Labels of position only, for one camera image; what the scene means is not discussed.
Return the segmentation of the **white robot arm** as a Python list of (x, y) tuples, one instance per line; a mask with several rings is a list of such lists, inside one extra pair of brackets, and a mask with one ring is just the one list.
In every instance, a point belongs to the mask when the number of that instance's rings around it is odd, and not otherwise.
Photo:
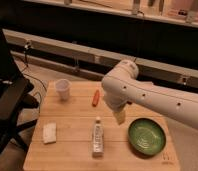
[(102, 79), (104, 101), (113, 112), (136, 103), (198, 130), (198, 94), (137, 80), (138, 66), (121, 60)]

